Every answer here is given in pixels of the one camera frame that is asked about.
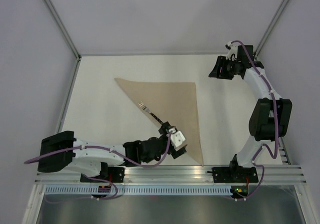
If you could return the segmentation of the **beige cloth napkin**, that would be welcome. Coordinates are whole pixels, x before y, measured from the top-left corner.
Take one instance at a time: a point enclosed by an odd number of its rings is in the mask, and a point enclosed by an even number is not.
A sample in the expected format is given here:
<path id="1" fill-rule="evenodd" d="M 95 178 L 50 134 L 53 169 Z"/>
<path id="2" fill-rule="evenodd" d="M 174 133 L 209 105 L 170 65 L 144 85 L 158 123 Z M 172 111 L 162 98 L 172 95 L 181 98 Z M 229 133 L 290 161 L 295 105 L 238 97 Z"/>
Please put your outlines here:
<path id="1" fill-rule="evenodd" d="M 186 137 L 186 153 L 204 165 L 195 83 L 137 82 L 122 78 L 115 81 L 139 109 L 143 103 L 161 121 L 168 121 L 181 130 Z"/>

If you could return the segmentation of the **silver fork black handle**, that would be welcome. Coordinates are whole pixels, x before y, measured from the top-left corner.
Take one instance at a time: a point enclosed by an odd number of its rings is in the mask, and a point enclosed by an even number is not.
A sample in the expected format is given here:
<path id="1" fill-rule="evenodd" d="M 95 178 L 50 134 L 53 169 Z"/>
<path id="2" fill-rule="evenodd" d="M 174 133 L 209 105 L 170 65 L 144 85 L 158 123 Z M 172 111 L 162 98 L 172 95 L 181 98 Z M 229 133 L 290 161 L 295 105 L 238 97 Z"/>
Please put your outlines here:
<path id="1" fill-rule="evenodd" d="M 143 102 L 139 102 L 138 103 L 139 107 L 146 113 L 149 113 L 155 120 L 157 120 L 161 125 L 163 124 L 163 121 L 157 116 L 155 115 L 153 112 L 151 112 Z"/>

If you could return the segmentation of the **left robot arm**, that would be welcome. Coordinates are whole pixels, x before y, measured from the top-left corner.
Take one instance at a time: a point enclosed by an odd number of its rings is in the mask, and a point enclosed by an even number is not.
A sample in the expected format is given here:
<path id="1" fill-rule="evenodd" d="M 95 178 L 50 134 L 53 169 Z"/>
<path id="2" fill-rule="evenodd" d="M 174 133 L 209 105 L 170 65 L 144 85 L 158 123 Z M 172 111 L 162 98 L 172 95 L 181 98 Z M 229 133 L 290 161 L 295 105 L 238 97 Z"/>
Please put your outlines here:
<path id="1" fill-rule="evenodd" d="M 63 131 L 42 140 L 37 170 L 40 173 L 68 170 L 104 182 L 109 177 L 109 167 L 153 168 L 168 155 L 176 159 L 186 153 L 186 138 L 175 126 L 165 122 L 159 134 L 113 146 L 87 142 L 76 138 L 73 131 Z"/>

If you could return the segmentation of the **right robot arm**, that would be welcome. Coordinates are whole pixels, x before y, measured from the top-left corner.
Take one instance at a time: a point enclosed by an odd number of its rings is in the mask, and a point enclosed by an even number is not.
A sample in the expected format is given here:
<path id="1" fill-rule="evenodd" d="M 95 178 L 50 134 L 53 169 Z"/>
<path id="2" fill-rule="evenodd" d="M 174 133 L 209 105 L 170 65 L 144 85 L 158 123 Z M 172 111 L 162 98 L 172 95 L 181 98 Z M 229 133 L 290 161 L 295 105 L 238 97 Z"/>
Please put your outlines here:
<path id="1" fill-rule="evenodd" d="M 267 78 L 263 64 L 256 60 L 253 46 L 239 40 L 226 44 L 227 55 L 219 56 L 210 78 L 232 80 L 240 76 L 251 88 L 256 104 L 248 123 L 249 138 L 240 152 L 235 154 L 228 176 L 235 182 L 247 174 L 245 168 L 257 166 L 262 151 L 268 151 L 272 159 L 279 153 L 279 139 L 287 133 L 293 104 L 282 98 Z"/>

